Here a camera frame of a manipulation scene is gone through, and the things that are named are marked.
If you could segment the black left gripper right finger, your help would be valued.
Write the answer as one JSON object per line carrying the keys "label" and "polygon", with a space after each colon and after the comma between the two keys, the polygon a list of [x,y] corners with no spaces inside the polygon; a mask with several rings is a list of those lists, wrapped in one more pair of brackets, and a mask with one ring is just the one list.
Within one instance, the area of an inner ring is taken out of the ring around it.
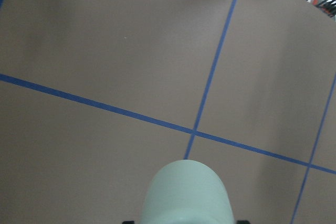
{"label": "black left gripper right finger", "polygon": [[237,220],[237,224],[248,224],[248,220]]}

